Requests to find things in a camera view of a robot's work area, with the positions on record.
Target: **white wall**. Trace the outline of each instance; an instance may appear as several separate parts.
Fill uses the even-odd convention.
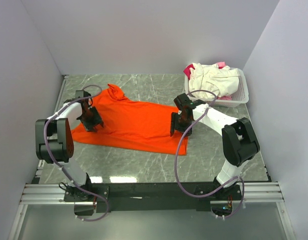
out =
[[[35,121],[55,107],[61,75],[20,0],[0,0],[0,240],[37,168]]]
[[[22,0],[63,74],[243,68],[278,0]]]
[[[279,2],[244,73],[264,161],[308,240],[308,0]]]

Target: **gray floor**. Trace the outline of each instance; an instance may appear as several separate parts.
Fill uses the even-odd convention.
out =
[[[195,210],[116,211],[96,222],[72,205],[28,207],[19,240],[286,240],[275,203],[246,204],[233,217]]]
[[[178,74],[70,75],[65,79],[58,108],[65,100],[74,97],[75,90],[80,90],[89,84],[98,84],[105,89],[108,83],[118,85],[131,100],[171,106],[174,106],[173,99],[184,92],[184,75]],[[95,94],[97,90],[91,87],[87,91]],[[239,119],[248,117],[244,104],[235,108],[216,107],[216,109]],[[75,142],[73,157],[93,182],[175,181],[174,155]],[[224,161],[221,136],[199,123],[189,138],[187,155],[179,157],[180,180],[183,182],[213,181]],[[268,180],[260,153],[249,161],[241,176],[245,181]],[[62,173],[52,165],[44,166],[41,184],[58,184],[64,180]]]

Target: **orange cloth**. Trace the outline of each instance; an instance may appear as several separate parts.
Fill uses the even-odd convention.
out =
[[[124,149],[134,149],[162,154],[175,154],[181,133],[170,136],[170,117],[178,112],[173,106],[151,102],[131,101],[116,85],[93,98],[104,121],[104,128],[97,126],[97,132],[86,132],[79,124],[72,135],[74,141],[104,145]],[[186,155],[187,137],[184,139],[179,154]]]

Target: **white plastic basket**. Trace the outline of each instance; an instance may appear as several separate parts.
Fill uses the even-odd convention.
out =
[[[240,104],[245,104],[248,102],[248,89],[247,89],[247,83],[246,78],[244,76],[244,73],[241,69],[238,68],[240,77],[239,77],[239,84],[238,84],[238,90],[232,95],[232,100],[216,100],[214,103],[214,106],[216,107],[226,107],[226,108],[235,108]],[[188,93],[188,77],[185,75],[185,92]],[[193,95],[188,96],[191,100],[195,101],[197,99],[201,99],[208,104],[212,101],[211,99],[206,98],[197,98]]]

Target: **tabletop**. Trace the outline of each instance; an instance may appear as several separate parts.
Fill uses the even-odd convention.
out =
[[[173,100],[184,92],[184,75],[178,74],[97,74],[65,76],[56,109],[72,99],[75,91],[90,84],[103,89],[107,84],[119,86],[133,101],[144,101],[175,106]],[[86,89],[95,94],[98,89]],[[249,118],[245,104],[238,107],[215,107],[235,118]],[[94,183],[161,183],[175,182],[174,155],[137,151],[116,147],[74,142],[73,158],[89,174]],[[178,175],[183,182],[213,181],[225,161],[221,136],[198,123],[189,137],[187,155],[179,156]],[[245,181],[268,181],[261,153],[244,167],[241,176]],[[58,184],[66,181],[53,164],[45,164],[40,184]]]

